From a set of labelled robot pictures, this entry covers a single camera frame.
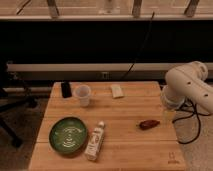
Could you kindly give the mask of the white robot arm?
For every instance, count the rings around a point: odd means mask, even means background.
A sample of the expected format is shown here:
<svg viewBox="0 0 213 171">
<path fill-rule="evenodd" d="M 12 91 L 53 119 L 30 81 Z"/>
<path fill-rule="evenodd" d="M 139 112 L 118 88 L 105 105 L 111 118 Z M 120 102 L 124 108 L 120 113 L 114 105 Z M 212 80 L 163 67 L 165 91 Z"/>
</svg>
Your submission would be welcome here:
<svg viewBox="0 0 213 171">
<path fill-rule="evenodd" d="M 178 109 L 188 98 L 213 114 L 213 87 L 205 82 L 207 77 L 208 68 L 199 61 L 173 67 L 165 74 L 162 104 L 169 110 Z"/>
</svg>

